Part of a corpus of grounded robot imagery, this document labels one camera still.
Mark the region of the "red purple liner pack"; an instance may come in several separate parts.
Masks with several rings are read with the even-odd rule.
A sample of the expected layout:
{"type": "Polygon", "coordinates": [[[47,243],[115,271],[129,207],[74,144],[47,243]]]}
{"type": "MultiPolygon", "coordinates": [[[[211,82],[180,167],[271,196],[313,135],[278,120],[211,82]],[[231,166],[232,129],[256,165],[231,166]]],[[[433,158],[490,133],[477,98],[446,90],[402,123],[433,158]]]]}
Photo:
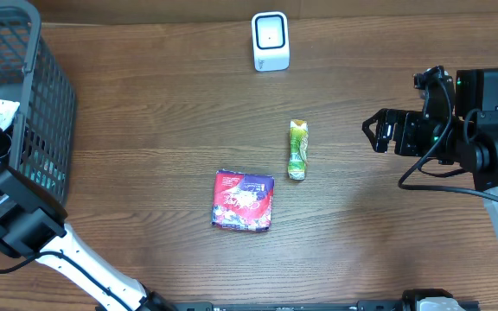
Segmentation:
{"type": "Polygon", "coordinates": [[[270,175],[217,171],[212,225],[243,232],[268,231],[274,186],[275,180],[270,175]]]}

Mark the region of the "white tube gold cap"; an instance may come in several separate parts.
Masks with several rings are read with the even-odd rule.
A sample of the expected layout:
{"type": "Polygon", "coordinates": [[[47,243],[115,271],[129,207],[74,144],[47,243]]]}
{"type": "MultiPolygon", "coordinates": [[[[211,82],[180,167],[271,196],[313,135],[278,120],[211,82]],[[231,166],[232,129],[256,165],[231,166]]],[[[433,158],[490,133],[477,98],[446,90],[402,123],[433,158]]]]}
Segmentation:
{"type": "Polygon", "coordinates": [[[0,129],[7,130],[12,124],[13,119],[20,107],[20,103],[0,99],[0,129]]]}

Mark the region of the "teal tissue pack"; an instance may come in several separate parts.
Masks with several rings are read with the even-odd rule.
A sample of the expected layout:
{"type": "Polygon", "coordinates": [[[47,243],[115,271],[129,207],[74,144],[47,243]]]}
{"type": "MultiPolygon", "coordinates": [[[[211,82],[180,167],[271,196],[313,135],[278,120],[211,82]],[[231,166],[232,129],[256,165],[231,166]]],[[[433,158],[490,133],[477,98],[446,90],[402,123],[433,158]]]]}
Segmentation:
{"type": "Polygon", "coordinates": [[[30,179],[48,191],[59,192],[64,188],[66,174],[50,160],[44,160],[40,168],[32,168],[30,179]]]}

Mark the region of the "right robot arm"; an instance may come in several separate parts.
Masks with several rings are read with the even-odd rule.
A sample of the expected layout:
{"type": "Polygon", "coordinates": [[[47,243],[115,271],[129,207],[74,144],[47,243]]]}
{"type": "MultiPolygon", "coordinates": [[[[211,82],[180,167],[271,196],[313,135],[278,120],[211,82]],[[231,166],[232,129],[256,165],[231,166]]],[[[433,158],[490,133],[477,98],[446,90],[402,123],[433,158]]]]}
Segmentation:
{"type": "Polygon", "coordinates": [[[399,188],[481,198],[498,241],[498,68],[459,70],[451,77],[436,66],[414,74],[413,86],[425,101],[421,111],[381,109],[363,122],[363,132],[377,153],[394,142],[396,155],[416,157],[399,188]],[[474,186],[407,183],[430,161],[457,165],[443,176],[470,173],[474,186]]]}

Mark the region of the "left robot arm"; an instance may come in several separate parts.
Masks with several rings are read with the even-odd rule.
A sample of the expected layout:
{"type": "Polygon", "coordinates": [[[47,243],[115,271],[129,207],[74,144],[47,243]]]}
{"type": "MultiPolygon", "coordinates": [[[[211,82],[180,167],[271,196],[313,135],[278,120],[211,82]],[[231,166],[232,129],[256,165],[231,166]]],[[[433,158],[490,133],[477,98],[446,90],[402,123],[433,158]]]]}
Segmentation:
{"type": "Polygon", "coordinates": [[[173,305],[111,266],[66,222],[51,194],[11,168],[11,140],[0,129],[0,251],[19,259],[0,275],[37,262],[61,273],[98,302],[100,310],[171,310],[173,305]]]}

